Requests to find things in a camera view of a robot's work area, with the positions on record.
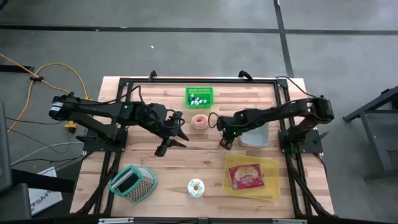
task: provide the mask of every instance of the snack bag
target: snack bag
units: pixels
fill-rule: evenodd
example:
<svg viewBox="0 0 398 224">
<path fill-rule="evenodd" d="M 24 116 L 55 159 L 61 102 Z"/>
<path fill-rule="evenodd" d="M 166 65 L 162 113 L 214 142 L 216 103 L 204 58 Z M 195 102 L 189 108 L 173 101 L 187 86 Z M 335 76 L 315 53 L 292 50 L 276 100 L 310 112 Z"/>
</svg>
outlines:
<svg viewBox="0 0 398 224">
<path fill-rule="evenodd" d="M 234 190 L 265 185 L 260 164 L 236 166 L 229 168 L 228 171 Z"/>
</svg>

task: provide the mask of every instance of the wooden table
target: wooden table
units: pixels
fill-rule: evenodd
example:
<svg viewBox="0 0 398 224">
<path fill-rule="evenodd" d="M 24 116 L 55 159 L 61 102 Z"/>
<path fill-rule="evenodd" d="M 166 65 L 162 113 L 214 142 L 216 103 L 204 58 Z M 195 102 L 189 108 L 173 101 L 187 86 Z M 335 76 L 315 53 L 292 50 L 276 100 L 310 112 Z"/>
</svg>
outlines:
<svg viewBox="0 0 398 224">
<path fill-rule="evenodd" d="M 120 77 L 104 77 L 99 101 L 112 100 L 116 96 Z M 303 79 L 294 82 L 305 90 Z M 289 92 L 292 100 L 305 98 L 291 82 Z M 187 148 L 172 147 L 165 157 L 155 157 L 154 152 L 161 140 L 150 132 L 138 127 L 129 128 L 127 147 L 122 153 L 119 170 L 131 164 L 150 168 L 158 179 L 155 190 L 142 202 L 133 204 L 118 196 L 114 197 L 112 216 L 130 217 L 228 217 L 228 218 L 292 218 L 294 217 L 285 157 L 280 153 L 277 132 L 279 122 L 269 124 L 269 145 L 264 149 L 242 147 L 235 140 L 232 150 L 247 156 L 278 159 L 280 165 L 280 200 L 268 202 L 252 198 L 232 197 L 223 194 L 224 164 L 227 150 L 219 147 L 221 133 L 216 129 L 198 131 L 190 126 L 196 114 L 218 114 L 231 116 L 244 108 L 266 109 L 276 106 L 273 85 L 270 84 L 199 84 L 199 83 L 142 83 L 142 95 L 146 103 L 161 103 L 173 110 L 183 112 L 187 123 L 182 126 L 189 142 L 179 139 Z M 211 109 L 188 109 L 185 106 L 185 87 L 212 86 L 214 105 Z M 139 101 L 134 93 L 133 100 Z M 106 123 L 108 119 L 98 118 Z M 76 185 L 71 212 L 77 211 L 88 200 L 97 187 L 103 152 L 94 152 L 81 166 Z M 328 183 L 321 162 L 312 154 L 303 154 L 303 164 L 307 185 L 317 200 L 333 213 Z M 202 198 L 194 199 L 187 194 L 187 184 L 191 179 L 204 181 L 206 191 Z M 103 204 L 106 204 L 108 191 L 104 191 Z M 298 190 L 300 208 L 304 211 L 303 197 Z"/>
</svg>

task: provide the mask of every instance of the green plastic basket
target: green plastic basket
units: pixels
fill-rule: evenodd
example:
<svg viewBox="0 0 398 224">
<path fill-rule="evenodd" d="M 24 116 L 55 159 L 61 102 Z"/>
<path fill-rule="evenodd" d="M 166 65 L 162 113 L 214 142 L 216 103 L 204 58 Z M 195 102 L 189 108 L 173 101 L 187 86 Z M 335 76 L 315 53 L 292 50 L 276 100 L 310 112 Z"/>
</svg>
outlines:
<svg viewBox="0 0 398 224">
<path fill-rule="evenodd" d="M 206 104 L 191 105 L 189 97 L 199 97 L 201 100 L 206 100 Z M 213 106 L 213 88 L 212 87 L 187 87 L 185 89 L 185 104 L 188 108 L 211 108 Z"/>
</svg>

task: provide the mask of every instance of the grater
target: grater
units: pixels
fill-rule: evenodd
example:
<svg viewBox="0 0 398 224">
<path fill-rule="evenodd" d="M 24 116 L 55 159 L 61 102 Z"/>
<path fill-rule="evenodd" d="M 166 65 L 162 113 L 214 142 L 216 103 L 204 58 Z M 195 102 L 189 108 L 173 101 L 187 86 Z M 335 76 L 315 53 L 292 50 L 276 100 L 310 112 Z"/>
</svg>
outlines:
<svg viewBox="0 0 398 224">
<path fill-rule="evenodd" d="M 132 203 L 138 203 L 153 191 L 156 183 L 155 174 L 150 169 L 130 165 L 116 175 L 109 189 Z"/>
</svg>

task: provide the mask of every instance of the pink donut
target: pink donut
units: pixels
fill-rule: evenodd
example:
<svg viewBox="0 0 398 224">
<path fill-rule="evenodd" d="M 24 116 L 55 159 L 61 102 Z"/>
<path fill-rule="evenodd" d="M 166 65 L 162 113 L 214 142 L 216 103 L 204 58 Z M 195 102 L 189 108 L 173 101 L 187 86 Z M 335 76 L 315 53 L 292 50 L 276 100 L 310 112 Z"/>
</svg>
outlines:
<svg viewBox="0 0 398 224">
<path fill-rule="evenodd" d="M 191 119 L 191 126 L 196 130 L 203 130 L 208 126 L 207 121 L 208 117 L 206 115 L 198 114 Z"/>
</svg>

